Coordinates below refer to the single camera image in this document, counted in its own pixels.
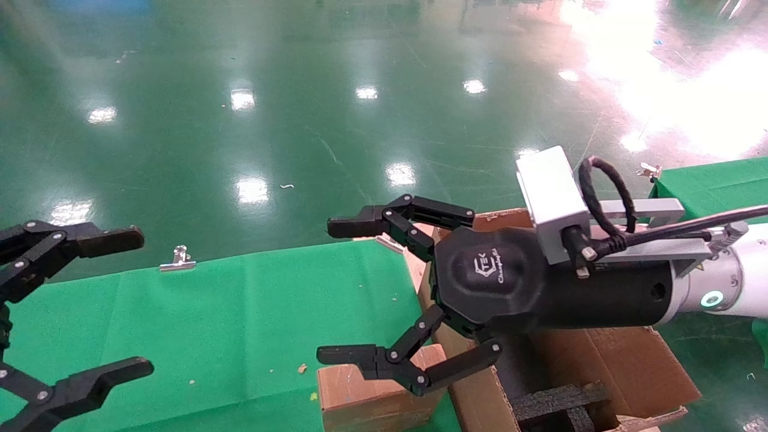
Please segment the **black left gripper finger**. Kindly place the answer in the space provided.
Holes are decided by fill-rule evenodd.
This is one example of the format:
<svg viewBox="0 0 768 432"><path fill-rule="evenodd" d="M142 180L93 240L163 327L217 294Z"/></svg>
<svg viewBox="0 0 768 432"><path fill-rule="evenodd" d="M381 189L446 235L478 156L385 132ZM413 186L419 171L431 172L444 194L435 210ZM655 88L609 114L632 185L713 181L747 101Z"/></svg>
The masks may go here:
<svg viewBox="0 0 768 432"><path fill-rule="evenodd" d="M137 250L142 231L102 230L91 222L54 225L30 220L1 232L1 301L19 303L72 260Z"/></svg>
<svg viewBox="0 0 768 432"><path fill-rule="evenodd" d="M154 365L142 356L132 356L72 374L53 386L5 362L1 370L2 389L27 402L16 416L2 423L1 430L52 431L75 416L101 409L113 388L150 376Z"/></svg>

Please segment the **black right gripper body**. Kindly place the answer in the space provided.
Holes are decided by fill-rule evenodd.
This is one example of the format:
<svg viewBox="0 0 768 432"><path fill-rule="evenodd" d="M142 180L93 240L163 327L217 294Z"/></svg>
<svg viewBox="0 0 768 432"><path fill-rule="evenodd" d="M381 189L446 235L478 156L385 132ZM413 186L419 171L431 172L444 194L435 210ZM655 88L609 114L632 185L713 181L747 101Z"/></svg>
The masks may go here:
<svg viewBox="0 0 768 432"><path fill-rule="evenodd" d="M651 326L670 307L669 263L607 263L579 278L532 229L453 230L434 246L431 292L461 334Z"/></svg>

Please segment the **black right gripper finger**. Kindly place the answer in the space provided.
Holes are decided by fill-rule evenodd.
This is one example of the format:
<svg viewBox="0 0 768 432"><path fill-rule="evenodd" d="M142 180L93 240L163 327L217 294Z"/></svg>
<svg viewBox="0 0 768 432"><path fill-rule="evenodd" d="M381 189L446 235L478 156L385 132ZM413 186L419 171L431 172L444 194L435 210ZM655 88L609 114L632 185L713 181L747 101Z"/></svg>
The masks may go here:
<svg viewBox="0 0 768 432"><path fill-rule="evenodd" d="M451 231L472 227L474 218L472 209L404 194L386 205L365 205L351 218L330 218L327 232L337 239L376 237L386 233L415 257L430 262L434 259L434 240L417 229L415 223Z"/></svg>
<svg viewBox="0 0 768 432"><path fill-rule="evenodd" d="M486 337L477 347L434 366L426 369L416 366L412 358L448 321L447 312L439 305L432 305L392 347L375 344L320 346L316 350L316 360L323 365L354 365L365 380L394 380L409 393L423 397L494 365L502 353L501 343Z"/></svg>

